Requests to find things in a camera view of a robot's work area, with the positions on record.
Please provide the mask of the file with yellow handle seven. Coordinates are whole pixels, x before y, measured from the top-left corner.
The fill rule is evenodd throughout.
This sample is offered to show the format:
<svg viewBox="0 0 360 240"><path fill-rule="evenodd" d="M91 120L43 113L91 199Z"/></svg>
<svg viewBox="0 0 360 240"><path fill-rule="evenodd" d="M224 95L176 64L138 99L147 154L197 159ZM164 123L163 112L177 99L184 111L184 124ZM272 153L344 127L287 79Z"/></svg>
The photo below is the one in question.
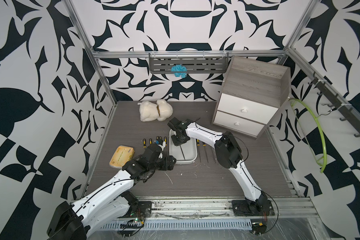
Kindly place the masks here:
<svg viewBox="0 0 360 240"><path fill-rule="evenodd" d="M198 152L198 160L201 163L201 150L200 150L200 141L196 139L197 152Z"/></svg>

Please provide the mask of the file with yellow handle six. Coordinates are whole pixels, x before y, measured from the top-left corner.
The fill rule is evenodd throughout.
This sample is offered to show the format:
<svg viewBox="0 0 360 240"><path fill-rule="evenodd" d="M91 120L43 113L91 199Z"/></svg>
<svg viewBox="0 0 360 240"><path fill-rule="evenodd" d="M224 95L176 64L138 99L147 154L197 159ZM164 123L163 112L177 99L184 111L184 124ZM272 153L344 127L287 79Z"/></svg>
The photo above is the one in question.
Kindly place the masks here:
<svg viewBox="0 0 360 240"><path fill-rule="evenodd" d="M207 163L209 163L209 158L208 158L208 153L207 153L207 145L205 142L202 142L202 144L203 144L203 149L204 149L204 152L206 155L206 161L207 161Z"/></svg>

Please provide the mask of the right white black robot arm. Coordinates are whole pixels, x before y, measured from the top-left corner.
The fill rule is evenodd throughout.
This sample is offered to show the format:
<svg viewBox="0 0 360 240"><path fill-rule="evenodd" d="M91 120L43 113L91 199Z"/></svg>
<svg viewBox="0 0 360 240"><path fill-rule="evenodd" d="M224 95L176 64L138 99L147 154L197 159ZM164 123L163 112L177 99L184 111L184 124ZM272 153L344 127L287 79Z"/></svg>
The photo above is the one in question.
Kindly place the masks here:
<svg viewBox="0 0 360 240"><path fill-rule="evenodd" d="M242 156L242 150L231 132L216 132L192 120L180 121L177 118L172 118L168 126L175 132L171 136L175 146L193 138L214 148L217 162L233 174L244 192L244 200L232 201L235 216L268 217L275 214L272 202L249 173L246 158Z"/></svg>

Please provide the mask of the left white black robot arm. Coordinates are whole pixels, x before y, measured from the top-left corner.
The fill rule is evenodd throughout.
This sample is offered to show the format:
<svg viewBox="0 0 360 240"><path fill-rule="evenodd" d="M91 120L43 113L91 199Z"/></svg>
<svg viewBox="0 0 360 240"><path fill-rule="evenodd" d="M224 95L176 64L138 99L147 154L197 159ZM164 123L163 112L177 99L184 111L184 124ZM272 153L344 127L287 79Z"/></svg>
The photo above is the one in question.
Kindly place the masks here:
<svg viewBox="0 0 360 240"><path fill-rule="evenodd" d="M130 189L157 171L174 169L177 160L164 152L165 145L155 141L86 197L58 205L47 229L49 239L86 240L111 220L135 213L139 201Z"/></svg>

